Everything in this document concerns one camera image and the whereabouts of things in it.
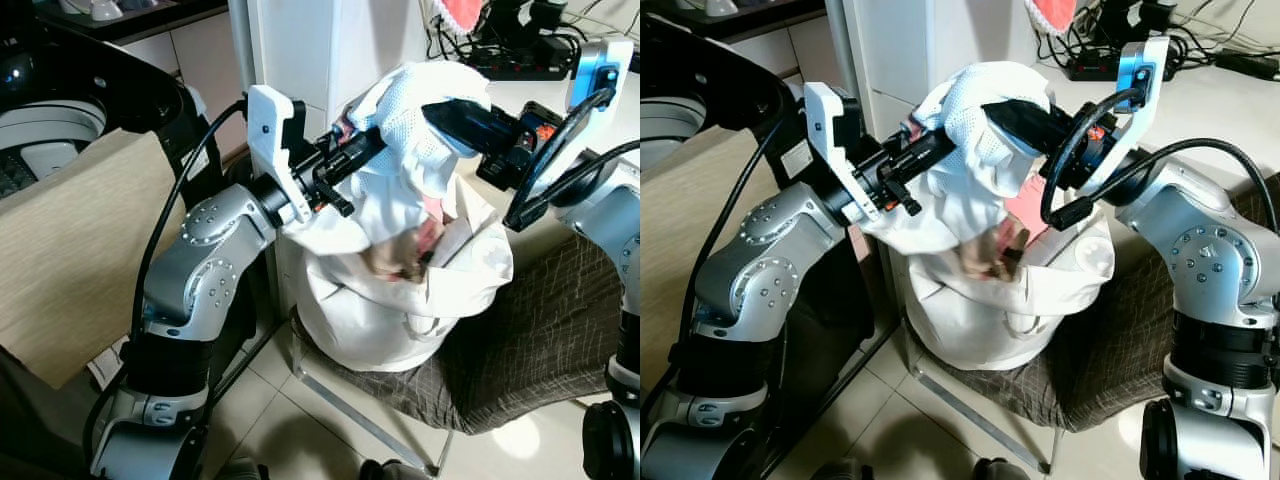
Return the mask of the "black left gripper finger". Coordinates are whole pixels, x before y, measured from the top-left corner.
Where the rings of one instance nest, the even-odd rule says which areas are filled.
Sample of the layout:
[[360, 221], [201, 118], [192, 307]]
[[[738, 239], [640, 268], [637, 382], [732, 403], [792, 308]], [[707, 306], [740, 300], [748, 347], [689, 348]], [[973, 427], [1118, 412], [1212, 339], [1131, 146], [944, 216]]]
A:
[[385, 147], [378, 127], [357, 131], [351, 125], [335, 128], [335, 175], [348, 177], [365, 166]]
[[906, 132], [893, 151], [893, 178], [913, 179], [954, 151], [954, 142], [945, 131], [925, 131], [915, 140]]

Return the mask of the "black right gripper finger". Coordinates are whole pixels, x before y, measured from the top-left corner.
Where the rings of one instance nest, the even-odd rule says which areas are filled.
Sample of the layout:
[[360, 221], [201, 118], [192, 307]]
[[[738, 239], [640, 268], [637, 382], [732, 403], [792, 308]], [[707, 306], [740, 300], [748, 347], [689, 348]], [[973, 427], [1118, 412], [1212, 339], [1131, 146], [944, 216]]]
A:
[[506, 155], [521, 145], [517, 119], [499, 108], [452, 99], [424, 105], [421, 110], [430, 125], [476, 154]]
[[1011, 137], [1046, 156], [1053, 156], [1068, 140], [1073, 116], [1061, 108], [1048, 110], [1025, 100], [1005, 100], [982, 106], [988, 119]]

